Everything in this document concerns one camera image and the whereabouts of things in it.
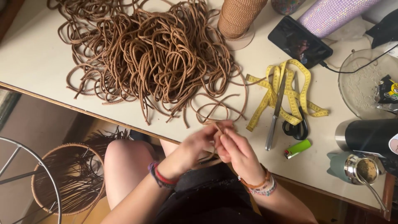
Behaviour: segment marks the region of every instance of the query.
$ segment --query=tape measure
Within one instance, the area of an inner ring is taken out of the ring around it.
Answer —
[[[293,90],[292,82],[293,82],[293,77],[295,74],[292,70],[286,69],[286,64],[288,64],[288,63],[292,64],[292,65],[296,65],[305,76],[305,82],[304,82],[303,89],[301,90],[301,93],[296,92],[298,90],[296,90],[296,91]],[[274,76],[272,78],[272,86],[271,86],[271,84],[268,82],[268,76],[272,69],[274,71]],[[282,81],[281,75],[287,75],[284,95],[287,95],[287,97],[289,99],[289,105],[290,105],[290,110],[292,112],[292,115],[287,113],[281,107],[281,112],[279,113],[279,116],[283,117],[283,119],[285,119],[292,125],[297,125],[298,123],[300,123],[302,121],[302,117],[299,112],[299,107],[297,105],[297,101],[295,100],[296,98],[299,99],[303,112],[310,115],[311,117],[322,117],[322,116],[329,115],[329,112],[327,109],[323,109],[307,100],[307,90],[308,90],[308,86],[310,85],[310,81],[311,81],[310,71],[308,71],[308,69],[306,67],[304,67],[304,65],[302,65],[298,60],[289,59],[287,61],[282,62],[279,66],[274,66],[274,65],[268,66],[267,71],[265,73],[266,80],[262,80],[261,82],[257,83],[258,85],[267,88],[268,91],[265,94],[265,96],[263,97],[263,99],[261,100],[261,103],[257,107],[252,118],[250,119],[250,122],[249,122],[248,126],[246,127],[247,130],[249,130],[251,132],[253,131],[254,127],[258,123],[261,113],[264,111],[264,109],[267,106],[275,108],[275,104],[276,104],[276,100],[277,100],[277,92],[281,85],[280,82]],[[251,76],[249,74],[246,76],[246,81],[251,82],[251,83],[259,81],[259,80],[260,80],[259,78]],[[315,113],[310,114],[308,112],[308,108],[315,111]]]

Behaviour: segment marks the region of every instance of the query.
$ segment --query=glass plate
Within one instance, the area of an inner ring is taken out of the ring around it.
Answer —
[[[340,72],[355,71],[381,54],[383,52],[375,49],[356,51],[343,62]],[[376,107],[376,88],[386,75],[398,82],[398,60],[390,55],[382,56],[353,74],[339,73],[340,94],[347,107],[360,119],[395,118],[395,114]]]

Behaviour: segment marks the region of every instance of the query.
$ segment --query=smartphone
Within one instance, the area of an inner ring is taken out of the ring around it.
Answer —
[[[290,16],[278,23],[268,39],[308,69],[333,54],[329,46]]]

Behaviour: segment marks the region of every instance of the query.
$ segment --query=lighter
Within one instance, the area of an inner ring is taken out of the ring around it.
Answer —
[[[309,147],[311,147],[311,143],[308,141],[308,139],[301,141],[285,150],[285,157],[286,159],[290,159]]]

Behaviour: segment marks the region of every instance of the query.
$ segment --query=charging cable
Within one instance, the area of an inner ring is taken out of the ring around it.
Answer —
[[[359,70],[365,68],[366,66],[370,65],[372,62],[374,62],[375,60],[381,58],[383,55],[385,55],[385,54],[387,54],[388,52],[392,51],[392,50],[393,50],[394,48],[396,48],[396,47],[398,47],[398,44],[395,45],[395,46],[393,46],[390,50],[384,52],[383,54],[379,55],[377,58],[371,60],[369,63],[367,63],[367,64],[364,65],[364,66],[361,66],[360,68],[358,68],[357,70],[355,70],[355,71],[353,71],[353,72],[339,72],[339,71],[333,70],[333,69],[329,68],[329,66],[328,66],[324,61],[319,62],[319,64],[322,65],[323,67],[329,69],[329,70],[332,71],[332,72],[342,73],[342,74],[352,74],[352,73],[355,73],[355,72],[357,72],[357,71],[359,71]]]

